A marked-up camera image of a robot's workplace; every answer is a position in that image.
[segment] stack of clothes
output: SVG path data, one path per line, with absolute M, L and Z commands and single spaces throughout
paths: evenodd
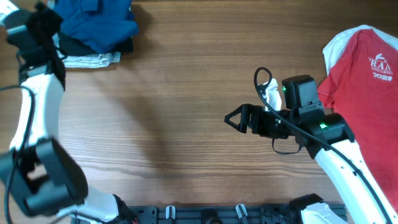
M 323 54 L 328 78 L 319 97 L 347 121 L 369 170 L 398 211 L 398 39 L 362 25 L 336 35 Z
M 119 62 L 121 53 L 132 52 L 132 36 L 138 33 L 131 0 L 58 0 L 54 7 L 62 18 L 53 37 L 68 55 L 66 67 L 105 67 Z

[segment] red t-shirt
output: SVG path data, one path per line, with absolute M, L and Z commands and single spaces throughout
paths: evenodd
M 347 121 L 372 175 L 398 211 L 398 51 L 372 29 L 357 31 L 318 94 Z

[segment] white logo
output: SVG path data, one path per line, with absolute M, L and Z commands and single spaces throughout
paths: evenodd
M 369 57 L 369 62 L 371 63 L 372 70 L 375 71 L 373 72 L 374 78 L 379 78 L 385 81 L 392 80 L 391 68 L 382 54 L 376 55 L 375 59 Z

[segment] wood grain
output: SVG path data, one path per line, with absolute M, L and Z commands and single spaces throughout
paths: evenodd
M 29 9 L 32 2 L 16 1 Z M 141 0 L 132 8 L 135 52 L 106 68 L 67 73 L 60 142 L 91 185 L 129 205 L 260 204 L 310 193 L 341 201 L 305 150 L 278 155 L 270 139 L 238 133 L 223 118 L 243 103 L 261 104 L 257 67 L 279 84 L 303 74 L 320 83 L 322 49 L 337 33 L 369 24 L 397 35 L 397 1 Z M 16 83 L 16 49 L 6 41 L 0 48 L 0 86 Z M 7 91 L 0 100 L 6 152 L 21 94 Z M 276 147 L 297 145 L 289 139 Z M 27 222 L 13 202 L 11 209 L 15 222 Z

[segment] blue fabric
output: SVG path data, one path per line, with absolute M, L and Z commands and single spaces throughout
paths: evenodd
M 63 18 L 62 32 L 107 53 L 138 33 L 130 5 L 131 0 L 59 0 L 54 11 Z

